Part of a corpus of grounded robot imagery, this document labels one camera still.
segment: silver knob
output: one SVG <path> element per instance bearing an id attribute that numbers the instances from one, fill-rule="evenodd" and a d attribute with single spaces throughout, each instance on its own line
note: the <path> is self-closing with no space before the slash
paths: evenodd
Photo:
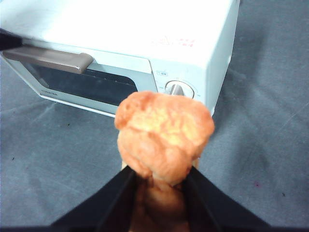
<path id="1" fill-rule="evenodd" d="M 184 96 L 183 89 L 180 85 L 173 85 L 169 94 L 170 95 L 182 95 L 182 96 Z"/>
<path id="2" fill-rule="evenodd" d="M 170 95 L 183 95 L 189 98 L 193 98 L 193 89 L 184 82 L 170 81 L 165 86 L 165 93 Z"/>

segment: gray fabric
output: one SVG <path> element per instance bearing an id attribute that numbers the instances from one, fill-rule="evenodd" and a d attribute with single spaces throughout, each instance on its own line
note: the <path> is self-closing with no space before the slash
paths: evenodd
<path id="1" fill-rule="evenodd" d="M 309 227 L 309 1 L 244 0 L 200 170 L 276 226 Z M 1 225 L 48 225 L 120 169 L 113 119 L 1 63 Z"/>

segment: bread roll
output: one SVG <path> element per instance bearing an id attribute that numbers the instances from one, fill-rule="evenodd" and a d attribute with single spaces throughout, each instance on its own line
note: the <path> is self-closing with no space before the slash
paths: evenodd
<path id="1" fill-rule="evenodd" d="M 140 176 L 132 230 L 146 223 L 144 231 L 188 231 L 180 183 L 214 131 L 208 109 L 184 96 L 134 92 L 114 122 L 120 155 Z"/>

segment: oven glass window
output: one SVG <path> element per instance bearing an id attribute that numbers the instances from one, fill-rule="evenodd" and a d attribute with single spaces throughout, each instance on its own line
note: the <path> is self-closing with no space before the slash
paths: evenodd
<path id="1" fill-rule="evenodd" d="M 116 106 L 137 91 L 134 82 L 126 76 L 91 69 L 74 74 L 29 63 L 23 65 L 46 88 Z"/>

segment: white toaster oven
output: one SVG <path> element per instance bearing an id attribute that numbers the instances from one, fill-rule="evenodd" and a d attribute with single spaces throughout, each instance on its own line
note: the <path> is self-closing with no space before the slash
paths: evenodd
<path id="1" fill-rule="evenodd" d="M 4 0 L 4 59 L 41 97 L 114 116 L 134 91 L 183 94 L 211 113 L 231 59 L 239 0 Z"/>

